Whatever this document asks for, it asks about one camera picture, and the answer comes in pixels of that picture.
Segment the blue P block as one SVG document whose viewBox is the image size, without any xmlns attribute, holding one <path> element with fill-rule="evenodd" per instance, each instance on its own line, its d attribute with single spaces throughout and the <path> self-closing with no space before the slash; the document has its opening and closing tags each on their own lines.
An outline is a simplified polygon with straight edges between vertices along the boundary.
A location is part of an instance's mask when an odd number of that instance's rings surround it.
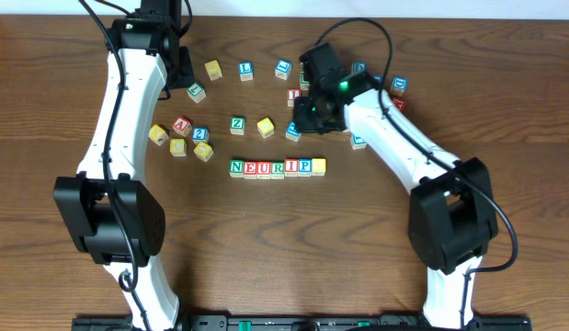
<svg viewBox="0 0 569 331">
<path fill-rule="evenodd" d="M 311 158 L 301 158 L 299 160 L 299 177 L 310 177 L 313 172 L 313 161 Z"/>
</svg>

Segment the green R block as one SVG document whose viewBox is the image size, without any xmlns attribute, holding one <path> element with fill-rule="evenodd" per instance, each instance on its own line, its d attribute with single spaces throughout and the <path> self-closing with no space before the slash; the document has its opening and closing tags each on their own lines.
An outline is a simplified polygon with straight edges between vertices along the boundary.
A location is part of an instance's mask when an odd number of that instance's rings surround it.
<svg viewBox="0 0 569 331">
<path fill-rule="evenodd" d="M 271 179 L 284 179 L 285 178 L 285 166 L 283 162 L 272 162 L 270 170 Z"/>
</svg>

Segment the red U block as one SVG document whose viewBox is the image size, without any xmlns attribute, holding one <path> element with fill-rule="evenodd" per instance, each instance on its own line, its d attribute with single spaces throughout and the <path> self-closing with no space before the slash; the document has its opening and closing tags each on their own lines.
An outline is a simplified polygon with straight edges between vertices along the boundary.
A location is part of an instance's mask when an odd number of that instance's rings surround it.
<svg viewBox="0 0 569 331">
<path fill-rule="evenodd" d="M 256 174 L 258 179 L 271 179 L 271 167 L 270 162 L 257 162 L 256 163 Z"/>
</svg>

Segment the red E block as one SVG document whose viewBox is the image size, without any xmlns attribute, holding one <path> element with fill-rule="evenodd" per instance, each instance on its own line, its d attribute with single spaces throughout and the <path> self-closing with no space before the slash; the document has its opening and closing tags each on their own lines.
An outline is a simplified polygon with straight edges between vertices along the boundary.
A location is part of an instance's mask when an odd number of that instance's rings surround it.
<svg viewBox="0 0 569 331">
<path fill-rule="evenodd" d="M 257 162 L 244 161 L 244 179 L 257 179 Z"/>
</svg>

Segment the red 1 block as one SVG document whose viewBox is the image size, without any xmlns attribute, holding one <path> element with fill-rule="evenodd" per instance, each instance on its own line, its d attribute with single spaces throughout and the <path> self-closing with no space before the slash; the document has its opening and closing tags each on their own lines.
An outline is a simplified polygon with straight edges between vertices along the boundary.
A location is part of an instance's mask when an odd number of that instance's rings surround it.
<svg viewBox="0 0 569 331">
<path fill-rule="evenodd" d="M 297 177 L 299 175 L 299 160 L 294 158 L 285 159 L 284 174 L 286 177 Z"/>
</svg>

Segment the green N block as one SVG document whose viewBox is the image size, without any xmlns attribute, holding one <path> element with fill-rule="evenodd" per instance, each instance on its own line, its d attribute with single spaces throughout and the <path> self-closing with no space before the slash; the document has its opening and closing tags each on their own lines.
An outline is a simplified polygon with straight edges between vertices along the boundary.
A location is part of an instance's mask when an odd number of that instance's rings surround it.
<svg viewBox="0 0 569 331">
<path fill-rule="evenodd" d="M 229 164 L 229 174 L 231 177 L 243 177 L 244 176 L 244 165 L 243 160 L 232 159 Z"/>
</svg>

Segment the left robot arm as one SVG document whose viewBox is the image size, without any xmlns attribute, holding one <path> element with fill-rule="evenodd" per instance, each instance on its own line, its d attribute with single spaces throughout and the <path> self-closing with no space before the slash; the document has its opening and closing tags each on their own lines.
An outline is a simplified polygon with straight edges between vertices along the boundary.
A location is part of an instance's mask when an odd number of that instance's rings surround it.
<svg viewBox="0 0 569 331">
<path fill-rule="evenodd" d="M 115 279 L 131 315 L 75 321 L 74 328 L 181 330 L 180 299 L 159 253 L 165 212 L 145 186 L 145 155 L 156 104 L 194 82 L 181 38 L 190 25 L 182 0 L 143 1 L 106 28 L 108 76 L 97 127 L 73 177 L 57 177 L 53 196 L 76 249 Z"/>
</svg>

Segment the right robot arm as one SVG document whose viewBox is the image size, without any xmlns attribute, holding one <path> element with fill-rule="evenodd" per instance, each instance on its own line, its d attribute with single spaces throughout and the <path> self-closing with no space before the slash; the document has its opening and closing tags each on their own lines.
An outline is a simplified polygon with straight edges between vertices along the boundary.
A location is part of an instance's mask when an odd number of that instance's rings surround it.
<svg viewBox="0 0 569 331">
<path fill-rule="evenodd" d="M 323 43 L 300 57 L 309 94 L 294 101 L 301 133 L 348 130 L 363 139 L 409 195 L 407 234 L 427 266 L 423 316 L 434 327 L 464 328 L 473 319 L 474 275 L 497 235 L 486 166 L 430 141 L 366 72 L 350 73 Z"/>
</svg>

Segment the yellow S block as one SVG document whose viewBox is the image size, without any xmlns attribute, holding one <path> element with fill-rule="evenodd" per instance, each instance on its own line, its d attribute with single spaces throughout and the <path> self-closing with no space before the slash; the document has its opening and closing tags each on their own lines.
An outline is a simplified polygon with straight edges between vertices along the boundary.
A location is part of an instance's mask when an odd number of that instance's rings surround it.
<svg viewBox="0 0 569 331">
<path fill-rule="evenodd" d="M 325 158 L 313 158 L 312 159 L 312 175 L 313 176 L 324 176 L 326 173 L 326 159 Z"/>
</svg>

